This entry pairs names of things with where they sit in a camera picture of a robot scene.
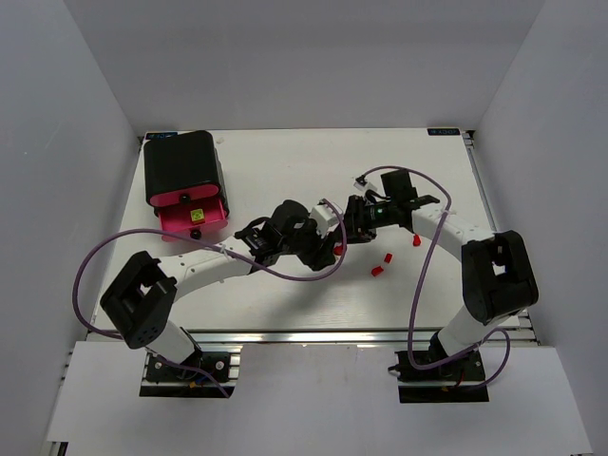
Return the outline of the light green 2x3 lego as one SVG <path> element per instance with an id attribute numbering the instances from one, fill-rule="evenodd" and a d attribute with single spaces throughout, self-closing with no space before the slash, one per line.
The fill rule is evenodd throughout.
<path id="1" fill-rule="evenodd" d="M 201 208 L 190 211 L 190 219 L 193 224 L 202 224 L 205 222 L 205 214 Z"/>

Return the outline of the pink top drawer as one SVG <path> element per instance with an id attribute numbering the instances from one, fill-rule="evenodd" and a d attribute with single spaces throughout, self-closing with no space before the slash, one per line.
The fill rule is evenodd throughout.
<path id="1" fill-rule="evenodd" d="M 188 203 L 194 200 L 205 200 L 216 197 L 220 187 L 215 184 L 204 184 L 185 189 L 179 189 L 151 196 L 147 202 L 155 208 Z"/>

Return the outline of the pink drawer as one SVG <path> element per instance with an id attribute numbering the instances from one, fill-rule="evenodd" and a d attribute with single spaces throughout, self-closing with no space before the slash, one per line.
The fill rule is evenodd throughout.
<path id="1" fill-rule="evenodd" d="M 147 202 L 155 208 L 188 203 L 194 200 L 205 200 L 216 197 L 220 187 L 215 184 L 204 184 L 185 189 L 179 189 L 151 196 Z"/>
<path id="2" fill-rule="evenodd" d="M 156 209 L 161 229 L 195 238 L 225 228 L 229 209 L 219 198 L 196 199 Z"/>

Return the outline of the black drawer cabinet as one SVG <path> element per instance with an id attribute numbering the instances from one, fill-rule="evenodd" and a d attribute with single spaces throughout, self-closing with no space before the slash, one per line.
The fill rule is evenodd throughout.
<path id="1" fill-rule="evenodd" d="M 143 137 L 142 153 L 146 202 L 153 195 L 215 184 L 220 190 L 214 198 L 229 209 L 223 170 L 210 132 L 148 132 Z"/>

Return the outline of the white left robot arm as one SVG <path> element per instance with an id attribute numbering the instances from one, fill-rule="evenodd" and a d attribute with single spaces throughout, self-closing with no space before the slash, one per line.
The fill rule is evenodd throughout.
<path id="1" fill-rule="evenodd" d="M 167 366 L 194 371 L 202 352 L 170 320 L 178 300 L 229 278 L 270 273 L 282 256 L 297 257 L 322 279 L 336 270 L 333 248 L 345 240 L 340 211 L 330 202 L 307 209 L 286 199 L 223 242 L 202 241 L 198 250 L 175 256 L 134 254 L 105 290 L 101 307 L 129 348 L 146 348 Z"/>

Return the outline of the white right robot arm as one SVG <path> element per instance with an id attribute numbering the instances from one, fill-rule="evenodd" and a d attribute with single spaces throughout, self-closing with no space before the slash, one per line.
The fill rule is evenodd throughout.
<path id="1" fill-rule="evenodd" d="M 418 371 L 452 365 L 478 349 L 508 318 L 536 304 L 540 293 L 522 236 L 495 233 L 470 223 L 451 210 L 449 193 L 440 198 L 419 195 L 411 182 L 413 170 L 381 166 L 384 192 L 378 194 L 365 175 L 355 180 L 359 195 L 351 196 L 343 217 L 348 241 L 366 243 L 377 229 L 398 226 L 429 240 L 411 307 L 416 309 L 436 248 L 461 264 L 463 305 L 433 335 L 426 363 L 408 355 Z"/>

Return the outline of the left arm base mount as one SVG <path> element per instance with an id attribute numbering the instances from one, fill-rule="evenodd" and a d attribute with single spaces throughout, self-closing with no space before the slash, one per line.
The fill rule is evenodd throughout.
<path id="1" fill-rule="evenodd" d="M 155 353 L 146 355 L 139 395 L 148 398 L 227 399 L 236 386 L 240 364 L 236 351 L 204 350 L 196 365 L 209 373 L 222 390 L 206 375 L 167 365 Z"/>

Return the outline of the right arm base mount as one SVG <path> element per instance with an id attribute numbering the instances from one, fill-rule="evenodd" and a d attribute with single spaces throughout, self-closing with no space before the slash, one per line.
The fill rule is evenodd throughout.
<path id="1" fill-rule="evenodd" d="M 401 404 L 487 403 L 487 387 L 478 387 L 485 380 L 485 368 L 478 352 L 461 360 L 435 368 L 417 370 L 409 362 L 407 351 L 395 353 L 397 363 L 388 373 L 398 381 Z"/>

